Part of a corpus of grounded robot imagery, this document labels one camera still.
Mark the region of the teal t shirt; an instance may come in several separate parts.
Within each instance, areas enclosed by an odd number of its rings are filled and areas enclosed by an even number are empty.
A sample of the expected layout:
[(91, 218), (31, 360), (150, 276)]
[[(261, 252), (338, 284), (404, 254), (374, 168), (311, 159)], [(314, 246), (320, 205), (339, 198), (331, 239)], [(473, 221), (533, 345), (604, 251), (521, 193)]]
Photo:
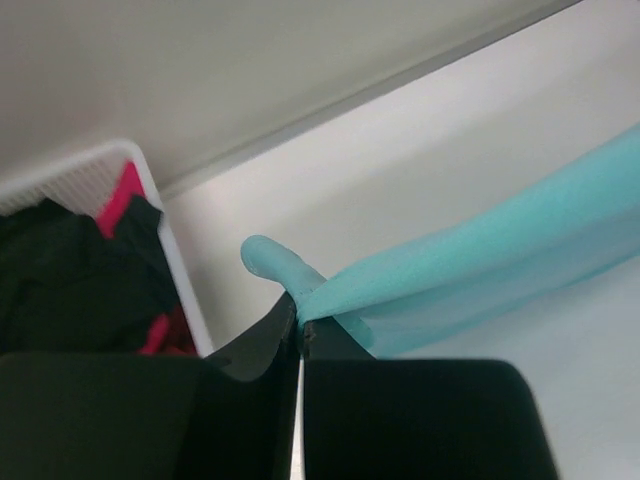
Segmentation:
[(377, 357), (440, 341), (638, 254), (637, 128), (484, 213), (330, 278), (268, 237), (241, 247), (250, 273), (292, 297), (300, 326), (334, 319)]

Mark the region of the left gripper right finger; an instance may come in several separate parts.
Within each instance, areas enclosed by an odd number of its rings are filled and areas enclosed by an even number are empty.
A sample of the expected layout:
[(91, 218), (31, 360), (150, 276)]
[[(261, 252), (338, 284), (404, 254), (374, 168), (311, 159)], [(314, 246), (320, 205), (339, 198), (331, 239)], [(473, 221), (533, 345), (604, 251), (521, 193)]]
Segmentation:
[(378, 360), (333, 319), (309, 322), (308, 479), (549, 479), (532, 392), (498, 360)]

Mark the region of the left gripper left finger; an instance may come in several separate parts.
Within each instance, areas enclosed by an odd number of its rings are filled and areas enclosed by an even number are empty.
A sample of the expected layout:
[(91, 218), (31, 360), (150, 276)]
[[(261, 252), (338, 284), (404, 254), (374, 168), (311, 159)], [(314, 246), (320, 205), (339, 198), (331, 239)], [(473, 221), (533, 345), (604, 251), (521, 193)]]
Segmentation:
[(207, 357), (1, 359), (5, 479), (286, 479), (299, 357), (281, 297)]

